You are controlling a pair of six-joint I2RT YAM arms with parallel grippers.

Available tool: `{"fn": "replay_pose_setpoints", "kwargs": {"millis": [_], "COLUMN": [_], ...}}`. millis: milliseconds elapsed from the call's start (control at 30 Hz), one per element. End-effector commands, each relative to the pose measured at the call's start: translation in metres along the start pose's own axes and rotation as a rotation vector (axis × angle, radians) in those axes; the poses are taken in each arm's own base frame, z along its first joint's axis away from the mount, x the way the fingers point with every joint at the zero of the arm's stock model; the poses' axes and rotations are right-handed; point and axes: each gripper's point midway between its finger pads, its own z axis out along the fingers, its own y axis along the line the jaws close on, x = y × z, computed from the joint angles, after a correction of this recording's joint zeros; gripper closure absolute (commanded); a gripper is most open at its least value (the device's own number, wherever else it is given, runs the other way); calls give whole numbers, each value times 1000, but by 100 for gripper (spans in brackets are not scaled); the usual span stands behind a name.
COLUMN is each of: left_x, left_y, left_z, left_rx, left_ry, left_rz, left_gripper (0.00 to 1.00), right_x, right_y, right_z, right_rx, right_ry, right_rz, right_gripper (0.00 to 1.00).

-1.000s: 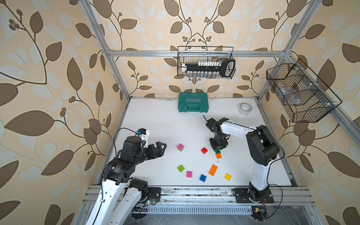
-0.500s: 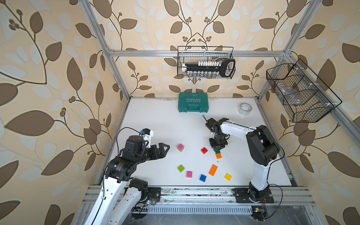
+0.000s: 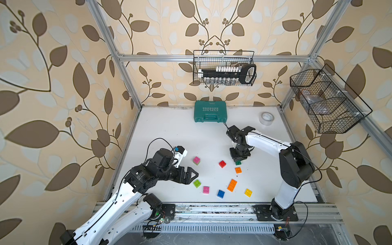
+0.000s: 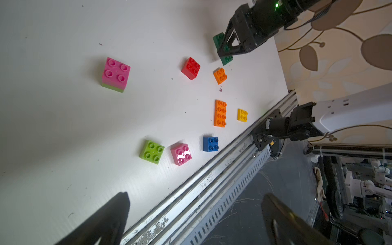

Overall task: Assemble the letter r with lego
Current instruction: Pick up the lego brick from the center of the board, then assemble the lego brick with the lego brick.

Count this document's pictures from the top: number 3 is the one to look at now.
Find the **small orange lego brick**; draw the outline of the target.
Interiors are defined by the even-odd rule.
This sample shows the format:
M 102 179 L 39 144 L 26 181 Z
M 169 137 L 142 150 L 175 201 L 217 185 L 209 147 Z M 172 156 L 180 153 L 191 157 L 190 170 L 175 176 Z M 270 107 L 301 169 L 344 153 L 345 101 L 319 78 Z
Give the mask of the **small orange lego brick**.
M 241 169 L 240 167 L 236 167 L 236 168 L 235 168 L 235 171 L 236 171 L 237 174 L 242 173 L 242 169 Z

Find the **red lego brick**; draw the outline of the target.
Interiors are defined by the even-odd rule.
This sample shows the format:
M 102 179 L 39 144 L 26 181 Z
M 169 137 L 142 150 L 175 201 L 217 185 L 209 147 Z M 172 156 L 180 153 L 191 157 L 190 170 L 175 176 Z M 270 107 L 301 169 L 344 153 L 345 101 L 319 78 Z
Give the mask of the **red lego brick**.
M 221 168 L 224 168 L 227 164 L 226 164 L 226 162 L 225 161 L 220 161 L 219 162 L 219 164 L 218 164 Z

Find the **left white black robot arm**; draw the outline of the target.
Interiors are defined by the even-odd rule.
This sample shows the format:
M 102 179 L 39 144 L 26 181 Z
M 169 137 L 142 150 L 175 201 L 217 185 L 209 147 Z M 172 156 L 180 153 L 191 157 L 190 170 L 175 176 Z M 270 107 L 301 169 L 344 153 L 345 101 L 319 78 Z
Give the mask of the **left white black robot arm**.
M 158 181 L 191 184 L 199 174 L 180 166 L 187 150 L 182 146 L 160 149 L 144 163 L 132 167 L 118 190 L 86 223 L 76 230 L 66 230 L 63 245 L 113 245 L 141 222 L 161 218 L 162 202 L 149 189 Z

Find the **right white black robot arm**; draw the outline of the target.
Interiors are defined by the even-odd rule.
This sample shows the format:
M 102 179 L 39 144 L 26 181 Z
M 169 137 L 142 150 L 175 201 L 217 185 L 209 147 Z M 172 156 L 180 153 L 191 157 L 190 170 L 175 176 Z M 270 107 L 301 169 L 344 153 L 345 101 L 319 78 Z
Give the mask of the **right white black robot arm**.
M 304 145 L 298 141 L 288 143 L 266 136 L 255 128 L 237 126 L 227 128 L 226 135 L 234 143 L 230 148 L 233 161 L 243 161 L 251 156 L 251 149 L 260 149 L 277 157 L 283 179 L 277 195 L 271 202 L 272 211 L 284 211 L 295 202 L 300 189 L 315 172 L 316 166 L 310 160 Z

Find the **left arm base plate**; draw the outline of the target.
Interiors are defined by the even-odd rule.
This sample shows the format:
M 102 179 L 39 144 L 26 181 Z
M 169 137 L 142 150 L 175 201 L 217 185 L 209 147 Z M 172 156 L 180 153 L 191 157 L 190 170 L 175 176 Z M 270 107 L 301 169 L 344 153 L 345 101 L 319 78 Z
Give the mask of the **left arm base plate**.
M 158 220 L 162 219 L 165 222 L 171 222 L 174 220 L 176 214 L 176 205 L 169 204 L 160 204 L 160 205 L 151 205 L 147 208 L 147 218 L 150 220 Z

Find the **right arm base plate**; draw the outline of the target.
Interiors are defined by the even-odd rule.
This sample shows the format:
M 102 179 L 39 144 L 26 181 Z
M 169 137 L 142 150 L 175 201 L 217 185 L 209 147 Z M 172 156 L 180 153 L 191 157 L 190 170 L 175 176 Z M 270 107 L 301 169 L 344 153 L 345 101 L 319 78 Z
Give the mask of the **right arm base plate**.
M 294 205 L 288 209 L 282 209 L 278 205 L 259 204 L 253 206 L 259 222 L 297 222 L 299 220 Z

